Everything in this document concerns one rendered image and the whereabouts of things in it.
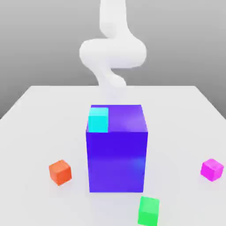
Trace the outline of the small cyan cube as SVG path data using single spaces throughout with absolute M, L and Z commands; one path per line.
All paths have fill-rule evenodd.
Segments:
M 109 109 L 106 107 L 91 107 L 88 115 L 89 132 L 108 132 Z

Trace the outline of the small orange cube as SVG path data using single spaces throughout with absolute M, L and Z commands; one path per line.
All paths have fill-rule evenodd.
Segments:
M 51 179 L 58 185 L 62 185 L 72 179 L 71 167 L 64 160 L 59 160 L 49 166 Z

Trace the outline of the small green cube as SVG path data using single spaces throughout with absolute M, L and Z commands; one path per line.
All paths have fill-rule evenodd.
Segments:
M 138 224 L 157 226 L 159 215 L 159 199 L 142 196 L 139 204 Z

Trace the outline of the small magenta cube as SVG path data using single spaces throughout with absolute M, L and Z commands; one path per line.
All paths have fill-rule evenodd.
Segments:
M 215 159 L 208 159 L 202 163 L 200 174 L 209 181 L 215 181 L 222 176 L 224 165 Z

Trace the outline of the large purple box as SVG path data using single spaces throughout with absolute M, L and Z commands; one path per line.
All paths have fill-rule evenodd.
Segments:
M 141 105 L 91 105 L 109 110 L 108 131 L 86 129 L 90 192 L 143 192 L 148 129 Z

